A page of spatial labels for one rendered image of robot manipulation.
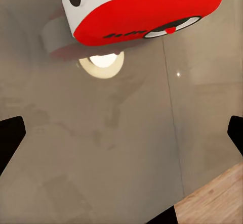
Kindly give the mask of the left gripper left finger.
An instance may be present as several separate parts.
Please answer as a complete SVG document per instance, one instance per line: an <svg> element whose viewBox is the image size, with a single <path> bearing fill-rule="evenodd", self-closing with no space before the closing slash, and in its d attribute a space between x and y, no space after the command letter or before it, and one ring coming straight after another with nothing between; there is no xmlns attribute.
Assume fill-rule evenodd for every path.
<svg viewBox="0 0 243 224"><path fill-rule="evenodd" d="M25 135L25 125L21 116L0 121L0 175Z"/></svg>

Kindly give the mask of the radio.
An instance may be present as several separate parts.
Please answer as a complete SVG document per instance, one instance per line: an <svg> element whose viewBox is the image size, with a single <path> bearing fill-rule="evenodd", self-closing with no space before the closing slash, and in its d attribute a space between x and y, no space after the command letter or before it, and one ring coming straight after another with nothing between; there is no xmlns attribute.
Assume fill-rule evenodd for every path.
<svg viewBox="0 0 243 224"><path fill-rule="evenodd" d="M72 36L86 46L149 39L189 27L222 0L62 0Z"/></svg>

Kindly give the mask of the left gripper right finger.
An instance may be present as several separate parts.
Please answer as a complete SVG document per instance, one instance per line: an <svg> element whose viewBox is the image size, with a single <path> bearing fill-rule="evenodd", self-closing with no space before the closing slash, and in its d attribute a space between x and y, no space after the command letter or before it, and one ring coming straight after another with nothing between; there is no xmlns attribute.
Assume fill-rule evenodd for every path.
<svg viewBox="0 0 243 224"><path fill-rule="evenodd" d="M227 133L243 155L243 118L233 115L230 119Z"/></svg>

